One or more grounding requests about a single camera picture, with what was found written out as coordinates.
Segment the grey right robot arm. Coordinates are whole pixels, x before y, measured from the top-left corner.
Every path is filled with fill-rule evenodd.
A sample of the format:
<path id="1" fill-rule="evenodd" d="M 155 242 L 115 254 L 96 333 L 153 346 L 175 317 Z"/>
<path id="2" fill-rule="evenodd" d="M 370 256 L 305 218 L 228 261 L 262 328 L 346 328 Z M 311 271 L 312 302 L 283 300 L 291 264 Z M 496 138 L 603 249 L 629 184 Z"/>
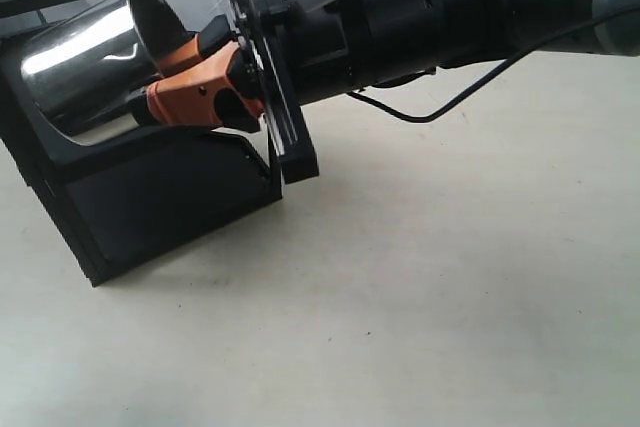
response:
<path id="1" fill-rule="evenodd" d="M 635 57 L 639 0 L 229 0 L 127 106 L 140 126 L 266 126 L 286 183 L 316 177 L 301 109 L 535 51 Z"/>

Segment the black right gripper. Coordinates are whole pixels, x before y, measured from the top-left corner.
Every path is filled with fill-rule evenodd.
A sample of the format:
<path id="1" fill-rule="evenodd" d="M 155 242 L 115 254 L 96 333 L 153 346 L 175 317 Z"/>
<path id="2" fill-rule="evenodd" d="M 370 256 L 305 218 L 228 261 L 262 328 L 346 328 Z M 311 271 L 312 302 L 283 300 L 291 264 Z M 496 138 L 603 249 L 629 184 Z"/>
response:
<path id="1" fill-rule="evenodd" d="M 307 12 L 298 0 L 229 0 L 258 76 L 269 133 L 287 184 L 319 174 L 302 108 L 370 83 L 370 27 L 364 0 Z M 246 72 L 225 15 L 159 60 L 159 77 L 125 106 L 139 126 L 260 130 L 262 99 Z"/>

